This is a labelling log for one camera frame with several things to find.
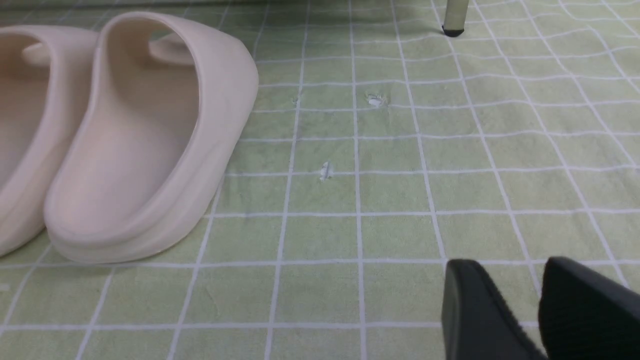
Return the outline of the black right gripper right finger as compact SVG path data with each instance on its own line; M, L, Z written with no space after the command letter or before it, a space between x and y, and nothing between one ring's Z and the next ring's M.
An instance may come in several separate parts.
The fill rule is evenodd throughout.
M551 360L637 360L640 296L564 256L548 258L538 307Z

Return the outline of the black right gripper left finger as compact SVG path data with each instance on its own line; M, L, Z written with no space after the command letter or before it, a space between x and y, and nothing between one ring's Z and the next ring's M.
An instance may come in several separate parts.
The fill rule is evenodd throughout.
M447 360L546 360L486 269L472 259L446 263L441 323Z

